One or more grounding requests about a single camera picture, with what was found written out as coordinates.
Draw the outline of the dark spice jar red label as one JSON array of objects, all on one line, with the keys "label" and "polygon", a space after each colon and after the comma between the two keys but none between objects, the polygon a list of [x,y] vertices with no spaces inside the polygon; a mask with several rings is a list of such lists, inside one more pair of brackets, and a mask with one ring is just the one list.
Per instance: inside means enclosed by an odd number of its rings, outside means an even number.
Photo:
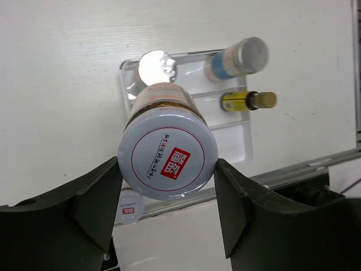
[{"label": "dark spice jar red label", "polygon": [[217,160],[213,133],[187,91],[163,82],[138,94],[118,147],[132,189],[156,200],[184,198],[207,184]]}]

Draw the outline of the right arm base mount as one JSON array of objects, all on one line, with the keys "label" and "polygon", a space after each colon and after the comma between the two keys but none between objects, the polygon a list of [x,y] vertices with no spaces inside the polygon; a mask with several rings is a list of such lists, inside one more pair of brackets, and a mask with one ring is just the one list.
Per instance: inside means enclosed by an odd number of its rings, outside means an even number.
[{"label": "right arm base mount", "polygon": [[301,204],[319,208],[344,199],[345,196],[330,190],[329,174],[324,173],[301,182],[274,189],[274,192]]}]

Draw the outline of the blue label bead jar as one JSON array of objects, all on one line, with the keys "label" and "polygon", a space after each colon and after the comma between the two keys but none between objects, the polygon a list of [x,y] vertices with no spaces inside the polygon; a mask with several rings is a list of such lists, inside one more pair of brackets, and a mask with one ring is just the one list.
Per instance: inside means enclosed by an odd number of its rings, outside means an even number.
[{"label": "blue label bead jar", "polygon": [[212,82],[252,75],[263,70],[268,60],[265,41],[249,37],[210,56],[204,64],[204,74]]},{"label": "blue label bead jar", "polygon": [[165,51],[153,50],[145,53],[136,68],[138,81],[144,86],[169,82],[177,78],[175,59]]}]

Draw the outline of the tan spice jar red label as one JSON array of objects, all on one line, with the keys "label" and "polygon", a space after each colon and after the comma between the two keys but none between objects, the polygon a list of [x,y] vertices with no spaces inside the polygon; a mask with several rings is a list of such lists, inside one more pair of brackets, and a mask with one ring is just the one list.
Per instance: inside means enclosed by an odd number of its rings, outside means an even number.
[{"label": "tan spice jar red label", "polygon": [[135,223],[143,216],[144,210],[144,200],[139,193],[132,189],[122,190],[115,220],[124,225]]}]

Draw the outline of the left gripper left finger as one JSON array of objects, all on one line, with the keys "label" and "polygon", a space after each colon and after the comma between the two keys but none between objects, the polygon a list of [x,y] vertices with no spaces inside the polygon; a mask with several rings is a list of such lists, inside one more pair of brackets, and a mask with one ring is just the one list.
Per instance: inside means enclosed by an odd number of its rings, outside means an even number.
[{"label": "left gripper left finger", "polygon": [[1,206],[1,270],[100,270],[122,175],[117,157],[15,206]]}]

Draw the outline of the yellow label bottle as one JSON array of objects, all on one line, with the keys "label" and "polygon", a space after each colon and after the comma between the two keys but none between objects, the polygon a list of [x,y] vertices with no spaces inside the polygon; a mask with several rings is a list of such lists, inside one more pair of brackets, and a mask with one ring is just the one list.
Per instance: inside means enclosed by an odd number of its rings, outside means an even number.
[{"label": "yellow label bottle", "polygon": [[221,97],[221,108],[226,112],[254,111],[276,106],[277,96],[273,92],[230,92]]}]

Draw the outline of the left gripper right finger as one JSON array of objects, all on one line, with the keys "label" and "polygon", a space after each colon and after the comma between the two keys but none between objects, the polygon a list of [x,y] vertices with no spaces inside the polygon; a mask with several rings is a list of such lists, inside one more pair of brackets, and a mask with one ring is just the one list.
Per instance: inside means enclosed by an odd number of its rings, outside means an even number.
[{"label": "left gripper right finger", "polygon": [[233,270],[359,270],[360,199],[315,208],[241,174],[224,159],[215,191]]}]

